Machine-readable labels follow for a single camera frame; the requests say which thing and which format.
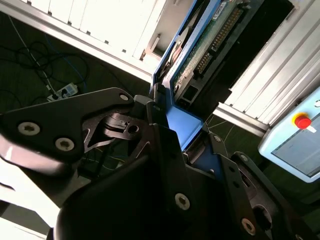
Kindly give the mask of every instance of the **control panel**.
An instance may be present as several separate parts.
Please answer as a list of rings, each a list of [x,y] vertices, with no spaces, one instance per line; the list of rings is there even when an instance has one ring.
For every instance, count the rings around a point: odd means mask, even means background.
[[[320,87],[265,134],[259,152],[307,183],[320,178]]]

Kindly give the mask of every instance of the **bolt head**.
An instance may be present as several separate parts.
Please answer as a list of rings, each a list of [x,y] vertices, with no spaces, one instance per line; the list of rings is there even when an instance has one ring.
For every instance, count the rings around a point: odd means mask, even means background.
[[[174,196],[175,204],[182,210],[186,211],[190,208],[190,201],[186,195],[177,193]]]
[[[246,219],[246,218],[242,218],[241,224],[242,224],[244,230],[245,230],[248,234],[250,234],[251,236],[256,235],[256,228],[255,228],[255,226],[252,224],[251,221],[249,221],[249,220]]]
[[[25,121],[18,125],[18,131],[26,136],[34,136],[40,133],[40,127],[34,122]]]
[[[57,149],[68,152],[75,148],[75,143],[66,137],[60,137],[55,141],[55,146]]]
[[[128,101],[128,100],[129,100],[129,98],[128,98],[126,95],[124,95],[124,94],[120,94],[120,98],[121,98],[122,100],[125,100],[125,101]]]
[[[214,138],[214,140],[216,140],[218,143],[221,143],[221,138],[220,138],[220,137],[214,135],[213,138]]]
[[[245,156],[245,155],[240,155],[240,158],[245,161],[245,162],[248,162],[248,158]]]

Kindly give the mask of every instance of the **blue cable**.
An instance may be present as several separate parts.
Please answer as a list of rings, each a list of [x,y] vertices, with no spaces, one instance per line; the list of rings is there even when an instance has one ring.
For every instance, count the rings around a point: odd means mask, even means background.
[[[55,51],[57,54],[61,55],[61,53],[59,51],[57,51],[54,46],[51,44],[47,34],[44,34],[45,36],[45,39],[47,41],[47,43],[49,44],[50,48]],[[75,66],[72,65],[72,63],[66,58],[66,57],[63,57],[63,59],[70,65],[70,67],[79,75],[79,77],[81,78],[82,82],[83,82],[83,86],[84,86],[84,92],[86,93],[87,92],[87,83],[84,79],[84,77],[81,75],[81,73],[75,68]]]

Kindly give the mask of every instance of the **power strip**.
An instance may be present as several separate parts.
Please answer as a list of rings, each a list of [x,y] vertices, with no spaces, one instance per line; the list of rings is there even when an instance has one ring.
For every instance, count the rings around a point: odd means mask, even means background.
[[[68,85],[56,91],[55,97],[53,97],[53,95],[48,96],[47,100],[49,102],[52,102],[56,100],[66,99],[77,93],[78,93],[78,86],[73,83],[69,83]]]

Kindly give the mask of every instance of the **screw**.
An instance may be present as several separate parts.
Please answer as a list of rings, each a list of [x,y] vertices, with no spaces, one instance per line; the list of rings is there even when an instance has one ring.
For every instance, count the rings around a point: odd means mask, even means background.
[[[120,94],[120,98],[121,98],[122,100],[125,100],[125,101],[128,101],[128,100],[129,100],[129,98],[128,98],[126,95],[124,95],[124,94]]]
[[[240,158],[245,161],[245,162],[248,162],[248,158],[245,156],[245,155],[240,155]]]
[[[320,107],[320,100],[315,101],[314,106],[316,108],[319,108]]]
[[[296,240],[304,240],[300,235],[296,234],[295,235]]]
[[[174,196],[175,204],[182,210],[188,210],[190,208],[190,201],[186,195],[177,193]]]
[[[40,133],[40,127],[34,122],[25,121],[18,125],[18,131],[26,136],[34,136]]]
[[[55,141],[55,146],[57,149],[68,152],[75,148],[74,142],[66,137],[60,137]]]
[[[161,110],[160,107],[158,107],[158,106],[156,106],[156,105],[153,105],[153,107],[154,107],[154,109],[156,109],[156,110],[158,110],[158,111]]]
[[[256,235],[256,228],[255,226],[252,224],[252,222],[250,222],[248,219],[246,218],[242,218],[241,220],[242,226],[244,228],[244,230],[250,234],[251,236]]]
[[[214,140],[216,140],[218,143],[221,143],[221,138],[218,136],[213,136]]]

